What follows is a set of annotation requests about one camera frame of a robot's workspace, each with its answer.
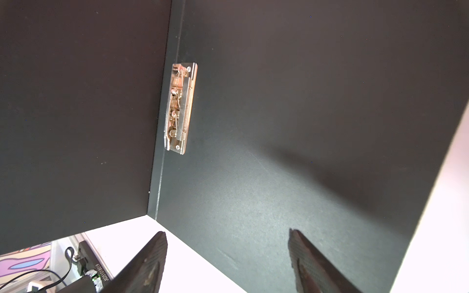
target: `metal clip mechanism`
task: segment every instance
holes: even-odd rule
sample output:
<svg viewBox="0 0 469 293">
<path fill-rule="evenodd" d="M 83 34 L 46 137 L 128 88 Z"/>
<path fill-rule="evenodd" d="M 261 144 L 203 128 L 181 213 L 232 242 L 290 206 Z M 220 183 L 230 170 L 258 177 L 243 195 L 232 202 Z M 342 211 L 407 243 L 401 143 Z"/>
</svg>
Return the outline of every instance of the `metal clip mechanism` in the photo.
<svg viewBox="0 0 469 293">
<path fill-rule="evenodd" d="M 181 155 L 186 152 L 196 75 L 196 63 L 173 64 L 166 109 L 165 148 Z"/>
</svg>

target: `black panel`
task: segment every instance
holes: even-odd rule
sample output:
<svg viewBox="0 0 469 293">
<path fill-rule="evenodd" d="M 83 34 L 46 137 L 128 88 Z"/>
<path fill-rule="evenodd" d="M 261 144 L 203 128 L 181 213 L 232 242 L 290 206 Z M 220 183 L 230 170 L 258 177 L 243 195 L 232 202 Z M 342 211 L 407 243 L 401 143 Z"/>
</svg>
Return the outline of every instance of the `black panel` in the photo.
<svg viewBox="0 0 469 293">
<path fill-rule="evenodd" d="M 0 254 L 146 214 L 169 13 L 0 3 Z"/>
<path fill-rule="evenodd" d="M 389 291 L 467 102 L 468 36 L 457 1 L 187 1 L 178 61 L 199 70 L 157 220 L 248 292 L 295 290 L 291 227 Z"/>
</svg>

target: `colorful picture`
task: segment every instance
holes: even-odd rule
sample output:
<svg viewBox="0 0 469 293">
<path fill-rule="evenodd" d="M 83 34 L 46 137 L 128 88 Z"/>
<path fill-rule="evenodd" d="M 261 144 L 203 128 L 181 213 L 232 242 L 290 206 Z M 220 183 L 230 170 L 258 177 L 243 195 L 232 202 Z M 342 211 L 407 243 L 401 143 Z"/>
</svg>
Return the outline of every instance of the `colorful picture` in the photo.
<svg viewBox="0 0 469 293">
<path fill-rule="evenodd" d="M 51 247 L 49 242 L 0 255 L 0 285 L 27 271 L 48 269 Z"/>
</svg>

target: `cable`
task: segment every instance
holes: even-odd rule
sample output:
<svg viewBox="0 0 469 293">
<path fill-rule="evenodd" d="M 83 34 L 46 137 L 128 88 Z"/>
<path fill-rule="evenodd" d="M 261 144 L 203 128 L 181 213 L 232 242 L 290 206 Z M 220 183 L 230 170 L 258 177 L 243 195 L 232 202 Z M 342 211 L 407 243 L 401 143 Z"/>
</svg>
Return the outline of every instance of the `cable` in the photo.
<svg viewBox="0 0 469 293">
<path fill-rule="evenodd" d="M 51 270 L 31 270 L 31 271 L 27 271 L 26 273 L 21 274 L 21 275 L 15 277 L 15 278 L 9 280 L 9 281 L 6 282 L 5 284 L 3 284 L 2 287 L 0 287 L 0 290 L 3 289 L 4 287 L 6 287 L 6 286 L 7 286 L 8 284 L 10 284 L 11 282 L 15 281 L 16 279 L 21 278 L 22 276 L 27 275 L 27 274 L 35 273 L 35 272 L 37 272 L 37 271 L 48 271 L 49 273 L 52 273 L 52 274 L 56 275 L 57 278 L 60 279 L 60 276 L 59 276 L 56 272 L 51 271 Z"/>
<path fill-rule="evenodd" d="M 24 275 L 34 273 L 34 272 L 36 272 L 36 271 L 48 271 L 48 272 L 50 272 L 50 273 L 56 275 L 57 278 L 59 278 L 59 280 L 58 280 L 57 282 L 52 283 L 52 284 L 50 284 L 50 285 L 47 285 L 47 286 L 45 286 L 45 287 L 42 287 L 41 289 L 38 290 L 38 292 L 39 292 L 39 291 L 47 290 L 47 289 L 52 288 L 52 287 L 54 287 L 54 286 L 57 286 L 57 285 L 60 284 L 60 283 L 63 283 L 65 286 L 67 286 L 67 284 L 65 284 L 65 282 L 64 282 L 63 280 L 67 277 L 68 273 L 70 273 L 70 270 L 72 269 L 72 262 L 73 262 L 72 257 L 73 257 L 73 254 L 75 254 L 75 250 L 73 249 L 73 247 L 67 247 L 67 249 L 65 250 L 65 258 L 68 260 L 68 263 L 69 263 L 69 265 L 70 265 L 70 268 L 68 269 L 68 272 L 67 272 L 67 273 L 65 274 L 65 276 L 63 276 L 63 277 L 60 277 L 57 273 L 55 273 L 55 272 L 53 272 L 53 271 L 51 271 L 51 270 L 31 270 L 31 271 L 27 271 L 26 273 L 21 274 L 21 275 L 15 277 L 15 278 L 9 280 L 9 281 L 6 282 L 5 284 L 3 284 L 2 287 L 0 287 L 0 290 L 3 289 L 3 288 L 5 288 L 8 284 L 10 284 L 11 282 L 15 281 L 16 279 L 21 278 L 21 277 L 24 276 Z"/>
</svg>

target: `white surface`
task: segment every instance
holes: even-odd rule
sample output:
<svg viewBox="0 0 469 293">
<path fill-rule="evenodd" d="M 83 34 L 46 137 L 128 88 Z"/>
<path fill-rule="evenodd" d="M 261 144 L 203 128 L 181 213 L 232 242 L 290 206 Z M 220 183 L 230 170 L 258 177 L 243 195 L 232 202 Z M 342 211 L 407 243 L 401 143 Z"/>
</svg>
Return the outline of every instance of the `white surface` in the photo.
<svg viewBox="0 0 469 293">
<path fill-rule="evenodd" d="M 227 276 L 149 216 L 86 232 L 114 276 L 158 232 L 166 232 L 168 253 L 159 293 L 244 293 Z"/>
<path fill-rule="evenodd" d="M 391 293 L 469 292 L 469 107 Z"/>
</svg>

